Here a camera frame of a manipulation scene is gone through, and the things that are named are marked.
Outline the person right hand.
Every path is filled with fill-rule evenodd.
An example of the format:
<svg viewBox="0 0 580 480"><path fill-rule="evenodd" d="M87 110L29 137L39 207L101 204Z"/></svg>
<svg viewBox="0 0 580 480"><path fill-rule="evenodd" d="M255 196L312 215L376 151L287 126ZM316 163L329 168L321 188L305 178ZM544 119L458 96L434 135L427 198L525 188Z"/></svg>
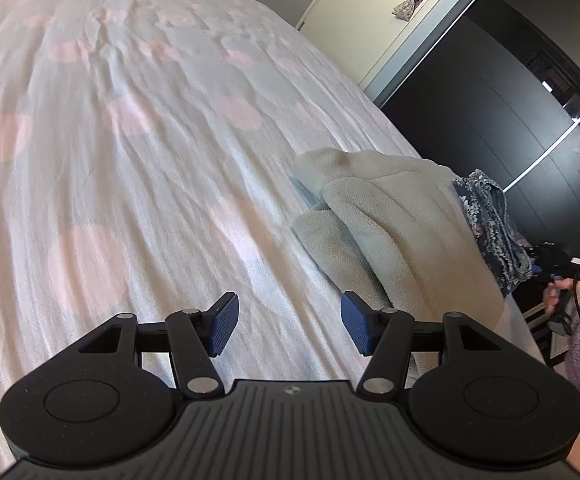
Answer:
<svg viewBox="0 0 580 480"><path fill-rule="evenodd" d="M573 287L572 278L555 278L543 292L543 306L545 313L552 316L560 303L562 292L570 292Z"/></svg>

